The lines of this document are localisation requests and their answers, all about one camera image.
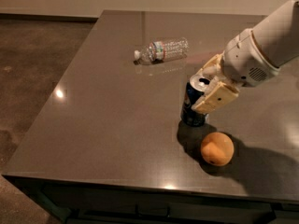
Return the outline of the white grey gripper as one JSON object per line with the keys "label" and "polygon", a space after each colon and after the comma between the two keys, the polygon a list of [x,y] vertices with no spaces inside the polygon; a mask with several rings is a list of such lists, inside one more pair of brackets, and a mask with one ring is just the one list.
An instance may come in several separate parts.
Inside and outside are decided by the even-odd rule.
{"label": "white grey gripper", "polygon": [[[279,71],[261,52],[253,31],[245,29],[226,45],[223,54],[213,56],[196,74],[207,78],[227,76],[245,87],[256,87],[275,77]],[[219,82],[209,94],[192,105],[192,110],[208,114],[231,103],[238,95],[239,90],[235,87]]]}

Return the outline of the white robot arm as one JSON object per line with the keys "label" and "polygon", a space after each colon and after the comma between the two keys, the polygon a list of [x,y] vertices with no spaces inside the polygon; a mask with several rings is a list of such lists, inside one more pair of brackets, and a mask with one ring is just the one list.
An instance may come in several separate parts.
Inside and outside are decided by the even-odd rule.
{"label": "white robot arm", "polygon": [[195,74],[209,80],[192,110],[208,114],[236,99],[243,87],[256,87],[299,56],[299,4],[286,2],[226,45]]}

